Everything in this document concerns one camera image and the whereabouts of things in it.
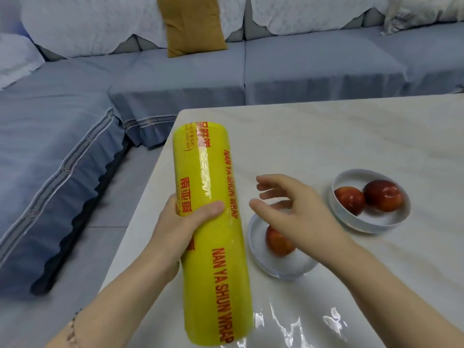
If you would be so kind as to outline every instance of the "bracelet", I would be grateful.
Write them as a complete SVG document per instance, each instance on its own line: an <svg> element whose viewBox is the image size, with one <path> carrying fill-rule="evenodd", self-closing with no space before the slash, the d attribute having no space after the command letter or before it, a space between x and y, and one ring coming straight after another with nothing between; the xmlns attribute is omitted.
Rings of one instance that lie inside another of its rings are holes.
<svg viewBox="0 0 464 348"><path fill-rule="evenodd" d="M74 332L74 323L76 322L76 317L81 312L81 310L77 311L74 314L74 317L72 318L72 320L68 323L70 332L66 337L66 342L69 344L70 347L73 347L73 348L81 348L76 338L76 333Z"/></svg>

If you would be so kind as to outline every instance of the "hand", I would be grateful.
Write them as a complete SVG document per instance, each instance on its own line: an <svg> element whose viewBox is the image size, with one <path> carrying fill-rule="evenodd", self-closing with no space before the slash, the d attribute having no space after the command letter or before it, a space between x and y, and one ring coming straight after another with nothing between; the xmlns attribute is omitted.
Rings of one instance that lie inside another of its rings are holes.
<svg viewBox="0 0 464 348"><path fill-rule="evenodd" d="M325 264L354 243L313 188L283 174L258 176L256 181L257 189L263 192L259 194L261 199L284 197L287 200L268 205L252 199L250 207L310 257ZM290 209L290 214L281 209Z"/></svg>
<svg viewBox="0 0 464 348"><path fill-rule="evenodd" d="M175 206L176 196L173 194L159 214L158 222L146 248L149 253L161 256L159 261L166 265L169 281L177 275L179 259L188 247L195 230L224 211L224 203L215 201L198 208L186 217L181 217L177 215Z"/></svg>

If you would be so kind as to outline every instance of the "bowl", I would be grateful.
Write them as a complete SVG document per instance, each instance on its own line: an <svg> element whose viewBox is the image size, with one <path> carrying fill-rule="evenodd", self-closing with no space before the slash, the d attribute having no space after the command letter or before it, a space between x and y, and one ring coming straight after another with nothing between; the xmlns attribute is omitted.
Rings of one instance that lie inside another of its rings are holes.
<svg viewBox="0 0 464 348"><path fill-rule="evenodd" d="M256 264L268 275L281 280L295 280L313 269L317 261L296 249L286 257L274 255L266 245L266 231L269 226L257 214L248 224L248 244Z"/></svg>
<svg viewBox="0 0 464 348"><path fill-rule="evenodd" d="M350 186L362 191L367 183L375 180L386 180L396 184L404 196L403 206L393 212L380 212L366 206L360 215L354 216L335 197L335 190L337 188ZM411 201L404 188L391 178L371 170L347 170L336 176L328 192L328 202L333 213L341 222L348 227L365 233L379 234L385 232L399 226L411 215Z"/></svg>

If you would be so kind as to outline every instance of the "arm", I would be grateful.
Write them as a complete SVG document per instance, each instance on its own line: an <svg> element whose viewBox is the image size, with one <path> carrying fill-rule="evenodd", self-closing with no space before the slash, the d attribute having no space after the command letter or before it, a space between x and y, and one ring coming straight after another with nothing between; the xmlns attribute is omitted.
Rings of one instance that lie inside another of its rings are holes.
<svg viewBox="0 0 464 348"><path fill-rule="evenodd" d="M464 347L464 334L351 240L311 187L285 175L256 179L261 199L288 200L267 205L253 199L250 207L345 284L387 347Z"/></svg>
<svg viewBox="0 0 464 348"><path fill-rule="evenodd" d="M145 250L77 315L74 333L78 345L124 347L163 288L176 276L178 260L194 231L223 210L223 203L215 202L180 217L175 213L175 196L171 196ZM45 348L74 347L66 341L71 331L64 327Z"/></svg>

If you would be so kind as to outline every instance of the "gray tile floor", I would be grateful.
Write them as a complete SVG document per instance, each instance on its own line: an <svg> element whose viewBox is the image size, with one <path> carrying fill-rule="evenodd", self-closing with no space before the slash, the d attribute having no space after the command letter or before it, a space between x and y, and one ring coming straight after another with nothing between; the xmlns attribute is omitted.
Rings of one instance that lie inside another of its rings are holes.
<svg viewBox="0 0 464 348"><path fill-rule="evenodd" d="M161 149L129 151L48 295L33 302L0 299L0 348L43 347L96 296Z"/></svg>

